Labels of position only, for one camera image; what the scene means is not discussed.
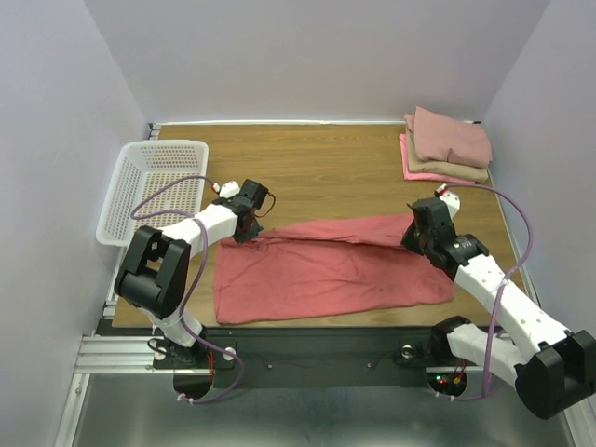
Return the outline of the red t-shirt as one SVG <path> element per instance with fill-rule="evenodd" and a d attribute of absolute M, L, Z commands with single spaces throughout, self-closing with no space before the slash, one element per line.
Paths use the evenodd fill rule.
<path fill-rule="evenodd" d="M 454 284 L 401 243 L 406 214 L 294 223 L 217 250 L 214 300 L 221 324 L 319 318 L 440 305 Z"/>

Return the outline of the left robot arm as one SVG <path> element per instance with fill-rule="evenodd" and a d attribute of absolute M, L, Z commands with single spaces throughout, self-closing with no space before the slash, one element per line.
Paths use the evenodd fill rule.
<path fill-rule="evenodd" d="M 275 196 L 250 179 L 242 184 L 232 181 L 220 185 L 203 175 L 190 178 L 209 183 L 216 198 L 199 212 L 166 209 L 140 213 L 151 200 L 184 182 L 182 177 L 133 208 L 130 218 L 134 221 L 168 214 L 182 219 L 160 228 L 143 225 L 134 232 L 116 275 L 114 291 L 140 309 L 163 333 L 162 341 L 148 342 L 156 360 L 174 359 L 196 367 L 215 349 L 205 339 L 204 326 L 186 310 L 205 270 L 209 247 L 230 237 L 239 244 L 257 237 L 263 230 L 257 210 L 267 198 Z"/>

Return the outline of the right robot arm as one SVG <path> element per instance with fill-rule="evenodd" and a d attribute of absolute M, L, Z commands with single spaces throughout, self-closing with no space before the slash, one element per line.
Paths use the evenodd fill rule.
<path fill-rule="evenodd" d="M 453 222 L 459 196 L 444 192 L 411 204 L 413 221 L 402 239 L 454 284 L 471 294 L 508 339 L 468 319 L 448 318 L 432 328 L 429 355 L 439 363 L 455 358 L 486 367 L 512 386 L 524 406 L 549 419 L 595 393 L 595 339 L 572 332 L 536 305 L 474 236 L 460 235 Z"/>

